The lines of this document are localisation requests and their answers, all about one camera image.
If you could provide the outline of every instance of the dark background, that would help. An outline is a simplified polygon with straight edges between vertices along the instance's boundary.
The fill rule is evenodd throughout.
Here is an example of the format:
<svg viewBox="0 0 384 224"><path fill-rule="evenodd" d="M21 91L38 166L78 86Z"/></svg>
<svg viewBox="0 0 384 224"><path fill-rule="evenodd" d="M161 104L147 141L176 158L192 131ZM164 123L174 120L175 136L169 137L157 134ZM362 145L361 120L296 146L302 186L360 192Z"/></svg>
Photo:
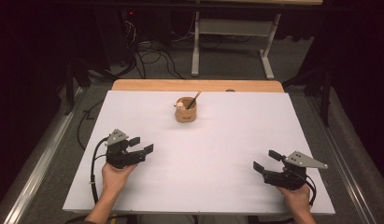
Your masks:
<svg viewBox="0 0 384 224"><path fill-rule="evenodd" d="M276 38L315 36L301 74L321 66L332 46L341 47L330 55L336 57L330 69L333 87L384 176L384 0L324 4L355 4L356 13L283 13ZM188 11L139 10L135 19L138 27L171 45L170 32L187 32L191 16ZM69 61L83 58L108 67L98 21L90 8L58 7L43 0L0 1L0 201L59 108L57 92Z"/></svg>

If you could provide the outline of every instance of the white board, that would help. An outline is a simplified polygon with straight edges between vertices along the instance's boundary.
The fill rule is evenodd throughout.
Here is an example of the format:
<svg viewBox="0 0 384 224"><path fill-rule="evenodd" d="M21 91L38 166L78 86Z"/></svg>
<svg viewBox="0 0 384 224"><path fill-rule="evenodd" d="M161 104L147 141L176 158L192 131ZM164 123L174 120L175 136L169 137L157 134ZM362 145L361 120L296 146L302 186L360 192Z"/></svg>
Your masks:
<svg viewBox="0 0 384 224"><path fill-rule="evenodd" d="M75 179L64 203L66 211L90 211L93 206L90 169L98 142L119 129L154 151L131 173L114 211L132 213L200 213L271 215L288 213L283 196L253 170L253 162L280 172L282 162L268 150L289 156L310 149L287 93L202 92L197 120L179 123L174 103L196 92L109 91ZM100 146L97 155L106 153ZM95 163L98 194L101 168ZM307 169L318 195L314 214L334 214L317 169Z"/></svg>

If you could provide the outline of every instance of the wooden cup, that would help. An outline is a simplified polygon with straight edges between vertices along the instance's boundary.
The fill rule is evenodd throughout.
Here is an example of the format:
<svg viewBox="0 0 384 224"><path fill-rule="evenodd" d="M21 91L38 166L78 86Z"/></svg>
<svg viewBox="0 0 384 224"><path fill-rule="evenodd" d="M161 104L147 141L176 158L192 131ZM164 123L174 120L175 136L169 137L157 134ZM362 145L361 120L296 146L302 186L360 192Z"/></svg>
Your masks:
<svg viewBox="0 0 384 224"><path fill-rule="evenodd" d="M185 109L177 109L175 111L175 118L180 123L186 123L186 122L192 122L195 121L197 118L197 101L194 102L192 107L190 109L186 109L189 104L192 102L192 97L182 97L177 100L177 103L179 101L182 101L183 105L185 106Z"/></svg>

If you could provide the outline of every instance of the wooden table edge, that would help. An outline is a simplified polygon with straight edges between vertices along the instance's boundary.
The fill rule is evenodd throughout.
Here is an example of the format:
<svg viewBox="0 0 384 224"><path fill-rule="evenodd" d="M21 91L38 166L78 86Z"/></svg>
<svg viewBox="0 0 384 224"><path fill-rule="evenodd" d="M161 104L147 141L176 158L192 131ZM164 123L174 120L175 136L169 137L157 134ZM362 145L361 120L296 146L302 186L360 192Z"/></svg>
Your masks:
<svg viewBox="0 0 384 224"><path fill-rule="evenodd" d="M119 79L113 91L261 91L284 92L275 80Z"/></svg>

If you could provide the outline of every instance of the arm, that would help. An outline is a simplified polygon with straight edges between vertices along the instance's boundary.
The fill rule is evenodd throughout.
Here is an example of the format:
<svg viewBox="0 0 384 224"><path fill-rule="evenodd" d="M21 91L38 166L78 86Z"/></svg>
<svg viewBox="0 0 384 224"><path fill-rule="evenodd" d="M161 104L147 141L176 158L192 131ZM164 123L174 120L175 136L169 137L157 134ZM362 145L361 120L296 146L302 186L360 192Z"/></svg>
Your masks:
<svg viewBox="0 0 384 224"><path fill-rule="evenodd" d="M127 166L123 169L116 169L109 163L102 167L104 187L101 197L93 210L86 217L86 221L94 223L107 223L107 218L117 201L122 188L127 183L128 176L136 168L136 165Z"/></svg>
<svg viewBox="0 0 384 224"><path fill-rule="evenodd" d="M277 187L284 195L285 202L291 210L292 217L297 224L316 224L313 216L310 213L310 189L306 184L296 190L284 189Z"/></svg>

